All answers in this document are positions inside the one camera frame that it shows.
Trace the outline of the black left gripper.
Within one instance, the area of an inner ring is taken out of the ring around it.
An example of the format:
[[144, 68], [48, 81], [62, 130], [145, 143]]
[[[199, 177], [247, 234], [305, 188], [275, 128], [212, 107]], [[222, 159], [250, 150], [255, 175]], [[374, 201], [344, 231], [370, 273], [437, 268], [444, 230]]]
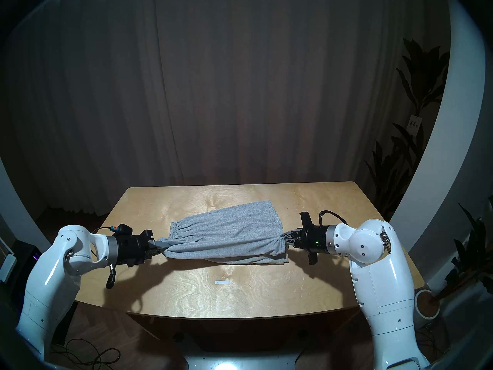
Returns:
[[115, 234], [117, 243], [116, 265], [132, 267], [144, 263], [146, 260], [159, 254], [163, 254], [170, 243], [167, 239], [152, 239], [153, 232], [144, 230], [140, 235]]

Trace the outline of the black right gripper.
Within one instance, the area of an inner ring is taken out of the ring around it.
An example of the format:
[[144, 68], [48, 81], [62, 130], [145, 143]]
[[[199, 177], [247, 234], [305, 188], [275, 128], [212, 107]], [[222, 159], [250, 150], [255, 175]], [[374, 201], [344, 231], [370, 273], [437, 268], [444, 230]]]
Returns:
[[326, 213], [319, 213], [319, 224], [315, 225], [309, 212], [301, 212], [301, 230], [291, 230], [284, 233], [287, 244], [303, 249], [307, 253], [309, 264], [318, 262], [318, 253], [327, 253], [327, 225], [322, 224], [322, 216]]

